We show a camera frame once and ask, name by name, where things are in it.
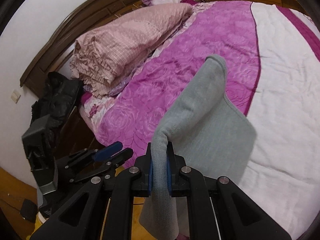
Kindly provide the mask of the black jacket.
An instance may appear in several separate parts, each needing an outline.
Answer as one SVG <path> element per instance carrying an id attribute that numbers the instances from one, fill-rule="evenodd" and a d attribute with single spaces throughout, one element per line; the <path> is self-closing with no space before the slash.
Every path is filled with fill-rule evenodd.
<path id="1" fill-rule="evenodd" d="M 61 129 L 73 108 L 80 103 L 84 83 L 68 79 L 58 72 L 50 72 L 45 81 L 44 95 L 31 107 L 31 122 L 50 116 L 50 125 Z"/>

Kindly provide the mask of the dark wooden headboard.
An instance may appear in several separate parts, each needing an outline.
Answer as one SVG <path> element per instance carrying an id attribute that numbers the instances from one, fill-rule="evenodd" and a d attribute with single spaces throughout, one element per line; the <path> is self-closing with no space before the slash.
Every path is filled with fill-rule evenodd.
<path id="1" fill-rule="evenodd" d="M 87 0 L 82 3 L 64 19 L 31 61 L 20 78 L 20 86 L 41 97 L 48 73 L 59 71 L 70 59 L 76 38 L 142 6 L 142 0 Z"/>

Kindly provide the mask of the pink ruffled folded quilt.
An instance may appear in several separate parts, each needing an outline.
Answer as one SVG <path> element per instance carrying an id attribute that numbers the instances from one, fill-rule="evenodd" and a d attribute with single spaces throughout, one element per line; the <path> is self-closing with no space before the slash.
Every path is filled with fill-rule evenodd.
<path id="1" fill-rule="evenodd" d="M 75 41 L 72 76 L 101 98 L 124 81 L 192 13 L 187 3 L 143 7 L 92 29 Z"/>

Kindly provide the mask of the magenta and white bedspread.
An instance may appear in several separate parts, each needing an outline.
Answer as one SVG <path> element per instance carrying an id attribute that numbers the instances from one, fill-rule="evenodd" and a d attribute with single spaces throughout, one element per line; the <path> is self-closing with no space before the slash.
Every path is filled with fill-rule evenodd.
<path id="1" fill-rule="evenodd" d="M 191 7 L 115 98 L 82 111 L 103 145 L 139 157 L 154 183 L 140 222 L 157 239 L 189 233 L 169 196 L 166 147 L 208 177 L 228 176 L 292 239 L 319 213 L 319 32 L 300 12 L 247 1 Z"/>

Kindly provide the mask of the white wall switch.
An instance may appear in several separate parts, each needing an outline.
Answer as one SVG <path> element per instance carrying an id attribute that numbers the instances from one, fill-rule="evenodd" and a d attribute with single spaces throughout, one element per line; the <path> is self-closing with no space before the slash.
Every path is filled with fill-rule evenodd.
<path id="1" fill-rule="evenodd" d="M 14 103 L 18 103 L 20 97 L 21 97 L 20 92 L 17 90 L 13 90 L 10 98 Z"/>

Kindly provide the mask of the grey fleece pants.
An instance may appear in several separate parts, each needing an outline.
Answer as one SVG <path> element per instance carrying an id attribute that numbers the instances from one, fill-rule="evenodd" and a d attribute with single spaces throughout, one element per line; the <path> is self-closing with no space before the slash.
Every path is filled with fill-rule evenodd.
<path id="1" fill-rule="evenodd" d="M 204 176 L 227 176 L 239 183 L 244 175 L 257 133 L 227 98 L 226 79 L 224 58 L 208 56 L 154 132 L 152 191 L 139 221 L 156 239 L 175 239 L 189 230 L 185 198 L 173 198 L 168 191 L 168 142 Z"/>

